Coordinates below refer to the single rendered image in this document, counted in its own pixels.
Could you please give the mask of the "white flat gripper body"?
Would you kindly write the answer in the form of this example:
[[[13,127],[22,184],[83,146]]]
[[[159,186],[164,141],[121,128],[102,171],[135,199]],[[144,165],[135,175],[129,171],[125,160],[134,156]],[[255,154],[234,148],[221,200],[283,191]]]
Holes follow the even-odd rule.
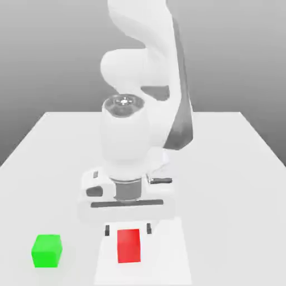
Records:
[[[129,203],[99,201],[96,197],[78,198],[78,218],[84,223],[113,223],[133,221],[154,221],[173,218],[176,210],[176,196],[156,194]]]

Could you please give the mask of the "small red cube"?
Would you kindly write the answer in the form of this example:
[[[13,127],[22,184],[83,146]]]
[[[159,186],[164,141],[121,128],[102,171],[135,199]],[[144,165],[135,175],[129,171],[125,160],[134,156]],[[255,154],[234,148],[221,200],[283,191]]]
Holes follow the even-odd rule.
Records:
[[[141,243],[139,229],[117,231],[118,263],[139,263],[141,261]]]

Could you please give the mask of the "small green cube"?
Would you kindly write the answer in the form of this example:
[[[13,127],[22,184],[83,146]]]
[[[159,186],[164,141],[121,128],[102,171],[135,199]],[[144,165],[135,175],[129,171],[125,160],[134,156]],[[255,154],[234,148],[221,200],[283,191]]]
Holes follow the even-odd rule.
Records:
[[[63,251],[59,234],[39,234],[31,249],[36,268],[57,268]]]

